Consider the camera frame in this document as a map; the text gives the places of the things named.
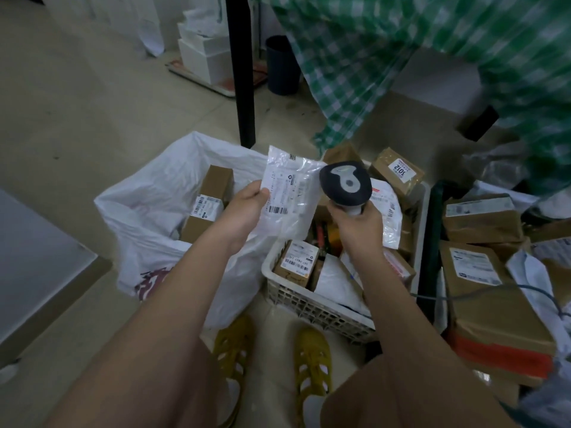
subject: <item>yellow sandal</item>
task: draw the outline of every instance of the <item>yellow sandal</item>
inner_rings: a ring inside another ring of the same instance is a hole
[[[303,402],[310,395],[331,391],[331,351],[323,334],[307,327],[299,331],[294,345],[297,426],[305,428]]]
[[[236,420],[240,402],[244,393],[244,376],[250,364],[256,329],[252,319],[243,314],[225,329],[218,331],[212,354],[218,359],[218,366],[225,378],[232,378],[240,385],[238,402],[229,418],[220,425],[228,428]]]

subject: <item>black table leg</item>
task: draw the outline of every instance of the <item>black table leg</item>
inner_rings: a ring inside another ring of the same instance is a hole
[[[240,144],[251,148],[256,143],[253,111],[252,30],[248,0],[226,0],[232,71],[236,89]]]

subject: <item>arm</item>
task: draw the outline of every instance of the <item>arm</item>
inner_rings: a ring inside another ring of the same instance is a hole
[[[487,387],[426,320],[382,254],[382,216],[369,201],[351,217],[332,203],[382,343],[404,426],[515,426]]]
[[[231,255],[268,200],[255,181],[184,254],[64,396],[48,427],[166,426]]]

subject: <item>tiled floor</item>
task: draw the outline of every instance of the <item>tiled floor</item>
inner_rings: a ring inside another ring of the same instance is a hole
[[[90,249],[114,258],[114,241],[93,204],[106,187],[135,172],[168,144],[198,130],[239,143],[235,102],[141,58],[132,44],[97,23],[62,31],[45,8],[0,0],[0,186]],[[255,148],[269,144],[317,158],[310,143],[325,118],[307,86],[295,97],[256,92]],[[461,152],[508,139],[492,129],[479,143],[455,130],[455,114],[394,93],[353,139],[363,158],[393,147],[426,169],[429,181],[461,179]],[[90,358],[137,309],[99,280],[24,353],[19,374],[0,386],[0,426],[41,424]],[[292,426],[291,342],[300,321],[258,295],[253,367],[238,426]],[[206,334],[206,343],[212,342]],[[363,350],[328,336],[333,383],[363,360]]]

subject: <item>barcode scanner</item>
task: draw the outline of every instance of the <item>barcode scanner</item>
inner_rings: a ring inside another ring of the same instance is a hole
[[[373,193],[371,178],[357,161],[324,166],[319,171],[319,183],[323,193],[348,215],[360,215]]]

